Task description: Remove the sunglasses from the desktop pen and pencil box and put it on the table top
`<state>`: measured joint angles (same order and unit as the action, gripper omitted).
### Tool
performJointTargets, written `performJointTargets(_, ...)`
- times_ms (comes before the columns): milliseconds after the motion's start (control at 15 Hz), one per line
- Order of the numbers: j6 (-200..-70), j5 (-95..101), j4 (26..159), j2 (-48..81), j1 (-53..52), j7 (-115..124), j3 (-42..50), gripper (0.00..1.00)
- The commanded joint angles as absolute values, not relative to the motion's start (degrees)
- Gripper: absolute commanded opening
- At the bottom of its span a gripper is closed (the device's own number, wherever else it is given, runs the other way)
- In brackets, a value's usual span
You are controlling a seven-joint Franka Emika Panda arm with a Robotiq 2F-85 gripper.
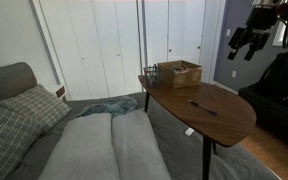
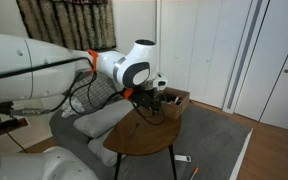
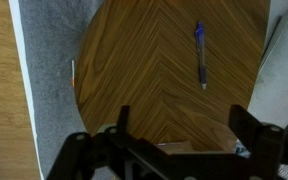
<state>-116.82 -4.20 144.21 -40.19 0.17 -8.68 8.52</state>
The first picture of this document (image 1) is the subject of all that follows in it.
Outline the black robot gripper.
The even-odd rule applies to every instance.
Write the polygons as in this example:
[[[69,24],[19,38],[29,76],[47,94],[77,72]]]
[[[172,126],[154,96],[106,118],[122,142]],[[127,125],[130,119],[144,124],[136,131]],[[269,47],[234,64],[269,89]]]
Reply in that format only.
[[[231,47],[228,59],[233,60],[238,50],[249,44],[244,59],[250,61],[257,50],[262,50],[268,41],[269,33],[253,33],[253,30],[266,31],[278,21],[278,7],[285,0],[253,0],[252,10],[246,21],[246,29],[238,27],[228,45]]]

